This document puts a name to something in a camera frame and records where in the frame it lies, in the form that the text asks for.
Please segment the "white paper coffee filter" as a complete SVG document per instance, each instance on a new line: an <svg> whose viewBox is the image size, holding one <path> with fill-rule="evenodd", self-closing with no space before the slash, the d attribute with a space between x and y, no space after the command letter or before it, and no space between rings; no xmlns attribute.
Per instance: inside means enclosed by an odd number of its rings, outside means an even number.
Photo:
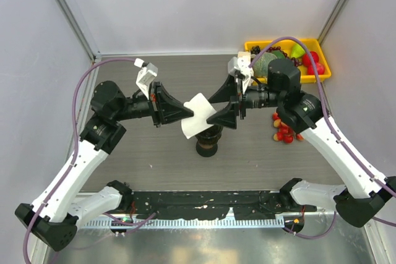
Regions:
<svg viewBox="0 0 396 264"><path fill-rule="evenodd" d="M213 116L216 110L202 93L195 95L183 106L194 113L192 117L181 120L181 129L187 139L213 126L213 124L207 124L207 119Z"/></svg>

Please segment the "dark green glass dripper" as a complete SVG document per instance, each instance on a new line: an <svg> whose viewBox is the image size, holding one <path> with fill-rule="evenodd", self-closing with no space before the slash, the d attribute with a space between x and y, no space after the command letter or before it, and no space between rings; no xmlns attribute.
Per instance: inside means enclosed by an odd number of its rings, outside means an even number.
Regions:
<svg viewBox="0 0 396 264"><path fill-rule="evenodd" d="M197 143L204 149L215 146L222 136L223 127L214 125L196 135Z"/></svg>

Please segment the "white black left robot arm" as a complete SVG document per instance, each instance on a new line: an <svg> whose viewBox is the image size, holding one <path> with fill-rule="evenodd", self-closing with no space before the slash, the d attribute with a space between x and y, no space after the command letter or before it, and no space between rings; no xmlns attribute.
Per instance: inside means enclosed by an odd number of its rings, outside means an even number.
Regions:
<svg viewBox="0 0 396 264"><path fill-rule="evenodd" d="M91 219L132 206L132 190L112 181L79 205L73 203L87 179L109 157L126 133L121 121L151 117L155 126L192 117L193 111L172 97L160 82L151 83L149 95L126 97L113 81L100 83L90 102L93 116L77 137L76 148L47 189L31 204L21 203L16 217L27 231L55 252L71 243L78 229Z"/></svg>

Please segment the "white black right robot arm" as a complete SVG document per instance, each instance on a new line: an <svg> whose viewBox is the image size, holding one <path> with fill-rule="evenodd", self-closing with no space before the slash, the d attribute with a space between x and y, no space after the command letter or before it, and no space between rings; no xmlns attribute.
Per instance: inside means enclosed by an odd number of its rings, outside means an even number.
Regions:
<svg viewBox="0 0 396 264"><path fill-rule="evenodd" d="M314 184L294 178L280 189L280 204L293 211L311 205L336 211L360 228L395 196L395 177L385 176L348 141L328 114L325 104L301 89L301 72L287 59L268 66L267 83L249 86L251 69L242 58L228 63L228 77L210 103L227 106L207 119L208 124L236 128L247 109L275 107L280 120L307 140L331 165L342 185Z"/></svg>

